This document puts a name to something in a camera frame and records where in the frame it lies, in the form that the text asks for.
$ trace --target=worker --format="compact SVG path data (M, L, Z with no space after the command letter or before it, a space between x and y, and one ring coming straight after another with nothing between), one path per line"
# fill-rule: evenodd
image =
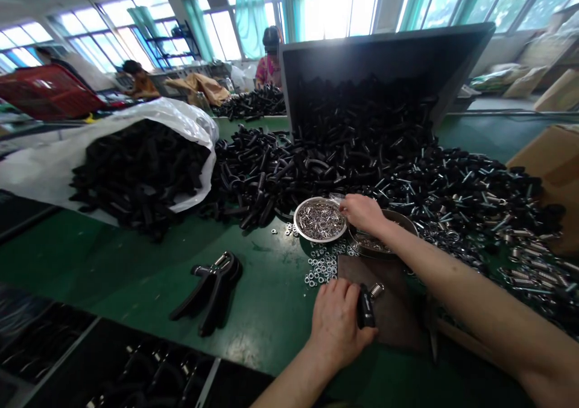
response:
M266 84L272 84L281 89L282 70L279 67L279 45L283 43L283 38L278 27L272 25L265 29L263 43L267 55L258 63L255 87L261 89Z
M576 341L488 278L384 218L375 200L348 194L340 210L396 253L538 407L577 406ZM320 287L309 340L252 408L311 407L332 377L372 342L377 329L356 323L358 294L359 286L343 278Z
M133 77L133 90L125 92L134 99L156 99L160 97L157 88L149 78L148 72L143 69L138 61L127 60L122 65L122 70Z
M73 65L71 65L67 61L61 60L53 56L53 54L50 52L48 48L37 46L35 47L34 50L36 51L36 55L38 55L38 58L40 59L40 61L42 61L42 63L57 64L59 66L62 66L67 71L69 71L78 81L80 81L87 89L89 89L91 92L94 93L94 90L89 86L89 84L84 80L84 78L80 76L80 74L73 67Z

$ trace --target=stainless steel bowl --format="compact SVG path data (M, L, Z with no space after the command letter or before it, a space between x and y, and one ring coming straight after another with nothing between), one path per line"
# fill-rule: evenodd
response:
M332 236L331 238L327 238L327 239L314 239L312 237L309 237L300 228L300 224L298 222L298 217L299 217L300 211L302 209L306 208L308 205L315 203L315 202L323 202L323 203L326 203L330 206L334 206L338 212L340 210L340 205L338 205L335 201L324 198L324 197L312 197L312 198L304 200L302 203L300 203L300 205L296 208L296 211L294 212L294 225L296 226L297 232L300 235L302 235L305 239L307 239L308 241L315 242L315 243L327 243L327 242L332 242L333 240L338 239L340 236L342 236L346 232L346 230L348 228L348 222L346 220L344 220L344 227L340 230L340 232L338 234L336 234L335 236Z
M412 221L410 221L408 217L402 215L401 213L387 209L382 209L382 213L387 219L397 222L401 227L408 230L413 235L418 236L418 230L416 230L416 226ZM374 250L372 248L368 248L360 244L356 240L357 232L358 229L356 229L353 225L350 224L350 227L348 228L348 243L355 251L360 253L360 255L381 260L394 260L398 258L398 256L393 252Z

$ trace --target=green workbench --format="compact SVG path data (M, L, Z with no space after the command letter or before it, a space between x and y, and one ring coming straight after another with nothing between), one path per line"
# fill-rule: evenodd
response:
M237 123L218 120L222 137ZM506 162L552 121L507 116L447 117L437 134ZM287 119L253 122L271 131ZM0 281L85 309L249 368L278 375L309 336L317 290L304 284L309 244L267 228L242 231L190 216L161 245L63 210L0 246ZM282 234L273 235L275 228ZM223 329L197 336L197 320L169 312L193 290L193 265L208 265L231 250L244 265ZM501 371L440 338L440 364L373 345L328 387L335 398L363 406L527 407L519 385Z

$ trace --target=white plastic bag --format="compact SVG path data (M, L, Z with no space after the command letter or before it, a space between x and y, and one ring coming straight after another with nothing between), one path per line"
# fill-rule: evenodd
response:
M210 150L201 170L203 187L198 189L193 197L177 195L177 203L171 209L181 212L202 202L211 190L211 175L215 166L214 143L219 139L219 128L203 110L168 98L128 108L83 128L66 130L61 141L21 150L8 156L0 163L0 189L78 210L83 203L68 200L75 193L69 183L72 182L72 169L84 163L86 147L97 138L113 134L144 119L164 124L189 141ZM101 210L85 215L117 225L115 218Z

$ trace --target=plastic sack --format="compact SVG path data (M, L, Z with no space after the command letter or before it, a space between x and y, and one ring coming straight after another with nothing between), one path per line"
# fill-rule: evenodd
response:
M237 66L231 67L231 79L233 83L239 87L241 93L251 92L255 88L253 85L253 77L248 79L246 73Z
M528 98L549 71L550 66L534 67L524 77L516 80L503 93L503 98Z
M9 155L0 163L0 189L78 210L83 203L68 200L75 193L69 183L74 176L72 169L84 164L86 147L100 137L144 119L164 124L187 140L209 149L209 157L201 170L202 188L193 197L177 195L176 204L171 206L171 210L181 212L202 202L211 190L216 159L214 143L219 139L219 128L203 110L168 98L128 108L83 128L66 130L61 134L61 141ZM118 224L115 218L101 210L85 215L108 224Z

